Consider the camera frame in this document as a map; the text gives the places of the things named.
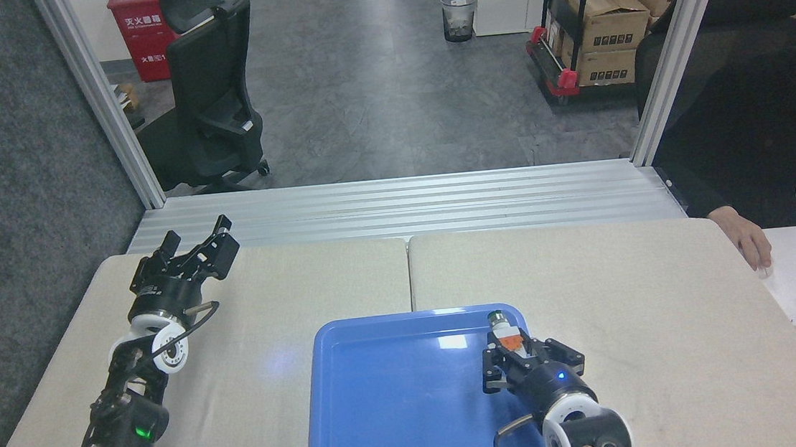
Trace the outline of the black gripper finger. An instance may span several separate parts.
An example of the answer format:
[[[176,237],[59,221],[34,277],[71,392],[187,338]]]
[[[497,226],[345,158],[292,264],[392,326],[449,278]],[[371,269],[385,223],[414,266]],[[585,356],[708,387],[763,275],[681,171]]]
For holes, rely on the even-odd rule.
[[[518,392],[525,379],[523,357],[497,344],[487,347],[482,351],[482,376],[486,395],[494,395],[504,389]]]
[[[556,339],[531,339],[530,353],[538,360],[538,363],[563,363],[569,366],[577,376],[585,373],[585,356]]]
[[[171,261],[174,260],[174,254],[180,242],[181,237],[175,231],[169,230],[160,247],[151,256],[145,256],[139,261],[131,286],[143,286],[147,279],[152,279],[156,276],[176,276],[177,273],[174,270],[174,266],[171,266]]]
[[[228,277],[239,251],[239,243],[230,234],[233,223],[226,215],[217,217],[211,236],[185,255],[177,257],[177,274],[186,280],[203,281]]]

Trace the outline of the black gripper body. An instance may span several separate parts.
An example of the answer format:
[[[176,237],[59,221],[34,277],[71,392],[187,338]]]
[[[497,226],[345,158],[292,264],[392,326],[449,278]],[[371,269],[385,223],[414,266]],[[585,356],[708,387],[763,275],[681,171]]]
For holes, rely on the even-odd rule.
[[[509,362],[509,391],[529,408],[534,421],[544,420],[556,401],[566,395],[580,394],[597,402],[598,397],[581,378],[584,365],[585,356],[581,353],[574,359],[560,362]]]
[[[181,322],[195,321],[196,314],[184,312],[202,300],[198,281],[149,270],[145,264],[136,267],[130,290],[136,295],[130,309],[131,319],[142,314],[165,313]]]

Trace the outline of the person's hand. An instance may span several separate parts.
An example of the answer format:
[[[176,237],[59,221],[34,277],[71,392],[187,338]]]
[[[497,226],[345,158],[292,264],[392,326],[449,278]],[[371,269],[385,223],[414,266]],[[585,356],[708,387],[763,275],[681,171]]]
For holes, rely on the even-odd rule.
[[[729,205],[713,209],[706,218],[718,225],[751,266],[751,270],[769,269],[772,266],[772,244],[757,224],[741,216],[739,211]]]

